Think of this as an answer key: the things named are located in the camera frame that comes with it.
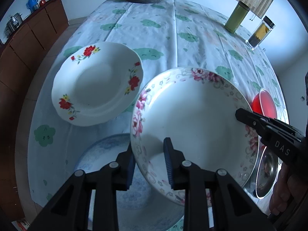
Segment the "person's right hand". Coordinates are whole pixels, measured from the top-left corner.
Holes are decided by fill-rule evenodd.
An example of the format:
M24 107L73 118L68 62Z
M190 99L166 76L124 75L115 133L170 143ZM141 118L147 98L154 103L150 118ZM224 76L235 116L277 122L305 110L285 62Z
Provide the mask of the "person's right hand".
M299 203L306 191L307 184L303 184L293 175L290 175L288 166L283 163L269 202L270 212L279 215L287 209L289 199Z

